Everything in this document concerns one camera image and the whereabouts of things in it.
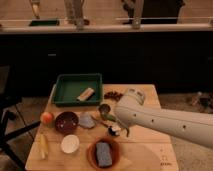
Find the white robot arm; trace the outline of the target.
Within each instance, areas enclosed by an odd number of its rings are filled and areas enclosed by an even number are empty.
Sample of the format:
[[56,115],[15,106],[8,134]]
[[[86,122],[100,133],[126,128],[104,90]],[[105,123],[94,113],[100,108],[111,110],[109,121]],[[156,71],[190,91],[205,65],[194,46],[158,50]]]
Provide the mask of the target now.
[[145,94],[128,88],[114,107],[124,128],[138,125],[213,149],[213,115],[146,107]]

